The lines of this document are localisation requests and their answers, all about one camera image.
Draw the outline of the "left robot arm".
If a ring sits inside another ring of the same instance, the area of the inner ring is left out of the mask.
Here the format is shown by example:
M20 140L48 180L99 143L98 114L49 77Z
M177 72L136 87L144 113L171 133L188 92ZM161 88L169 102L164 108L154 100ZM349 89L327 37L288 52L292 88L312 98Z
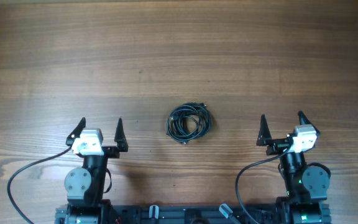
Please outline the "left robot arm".
M99 128L87 128L86 118L68 135L66 145L83 159L83 165L75 168L65 177L67 191L66 205L56 209L56 224L104 224L121 223L120 215L111 201L103 198L112 185L104 187L109 159L118 159L121 152L129 149L119 119L114 136L114 146L103 146L103 134Z

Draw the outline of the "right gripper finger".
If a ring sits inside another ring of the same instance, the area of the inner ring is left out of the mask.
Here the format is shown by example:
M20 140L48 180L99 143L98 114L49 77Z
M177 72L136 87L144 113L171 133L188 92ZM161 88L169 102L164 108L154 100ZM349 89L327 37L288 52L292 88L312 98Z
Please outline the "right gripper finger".
M298 118L299 118L300 125L312 125L312 127L316 131L316 134L320 135L320 131L318 130L318 128L306 117L304 112L299 111Z
M266 116L263 114L260 117L260 129L257 136L257 146L268 146L272 144L272 136L267 124Z

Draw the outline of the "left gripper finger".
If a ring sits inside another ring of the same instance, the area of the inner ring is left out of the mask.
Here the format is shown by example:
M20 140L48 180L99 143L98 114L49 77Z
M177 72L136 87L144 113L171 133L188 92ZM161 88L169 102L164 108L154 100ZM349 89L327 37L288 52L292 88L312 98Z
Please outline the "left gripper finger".
M67 136L66 145L72 146L75 139L79 138L82 130L86 127L86 118L82 117L76 128Z
M126 136L124 134L124 127L122 118L119 118L116 126L116 133L114 136L114 142L120 152L127 152L129 149Z

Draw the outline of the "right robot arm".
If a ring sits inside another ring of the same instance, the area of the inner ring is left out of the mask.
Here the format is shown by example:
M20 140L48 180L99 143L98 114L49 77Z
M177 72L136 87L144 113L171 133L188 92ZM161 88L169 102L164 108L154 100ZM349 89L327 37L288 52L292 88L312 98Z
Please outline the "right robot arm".
M287 190L286 197L275 202L279 223L327 224L331 223L328 198L331 171L324 165L305 161L305 153L312 150L320 131L302 112L298 112L299 125L285 138L271 136L265 115L260 119L260 130L256 145L266 146L266 155L278 156L279 173Z

